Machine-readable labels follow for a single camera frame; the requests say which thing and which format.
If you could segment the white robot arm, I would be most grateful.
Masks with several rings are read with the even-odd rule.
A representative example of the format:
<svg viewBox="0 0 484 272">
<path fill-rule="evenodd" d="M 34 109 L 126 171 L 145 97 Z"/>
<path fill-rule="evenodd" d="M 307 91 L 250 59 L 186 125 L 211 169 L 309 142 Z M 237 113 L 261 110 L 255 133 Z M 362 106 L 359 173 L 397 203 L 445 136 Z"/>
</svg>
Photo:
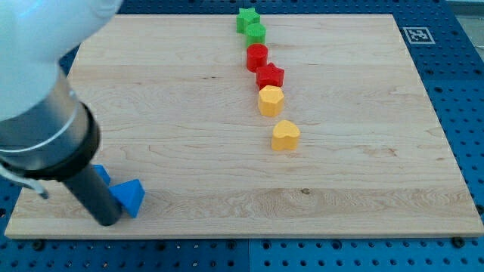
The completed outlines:
<svg viewBox="0 0 484 272">
<path fill-rule="evenodd" d="M 63 183 L 103 226 L 122 213 L 91 160 L 101 131 L 61 58 L 105 26 L 121 0 L 1 3 L 1 174 L 43 198 Z"/>
</svg>

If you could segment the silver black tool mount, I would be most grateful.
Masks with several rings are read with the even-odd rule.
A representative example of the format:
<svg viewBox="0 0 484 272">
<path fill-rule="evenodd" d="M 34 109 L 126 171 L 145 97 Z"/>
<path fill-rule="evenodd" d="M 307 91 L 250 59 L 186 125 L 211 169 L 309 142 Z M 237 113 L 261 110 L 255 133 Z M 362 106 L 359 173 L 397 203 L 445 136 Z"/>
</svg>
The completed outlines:
<svg viewBox="0 0 484 272">
<path fill-rule="evenodd" d="M 1 166 L 21 177 L 65 180 L 86 168 L 101 130 L 63 72 L 45 98 L 1 122 Z"/>
</svg>

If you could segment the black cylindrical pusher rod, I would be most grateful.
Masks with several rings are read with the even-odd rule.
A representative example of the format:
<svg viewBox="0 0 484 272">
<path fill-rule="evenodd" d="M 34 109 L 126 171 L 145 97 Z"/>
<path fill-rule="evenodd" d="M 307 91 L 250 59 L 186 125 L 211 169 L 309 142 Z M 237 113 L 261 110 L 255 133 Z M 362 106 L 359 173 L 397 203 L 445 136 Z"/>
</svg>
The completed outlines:
<svg viewBox="0 0 484 272">
<path fill-rule="evenodd" d="M 93 165 L 62 183 L 101 226 L 113 225 L 120 219 L 122 207 Z"/>
</svg>

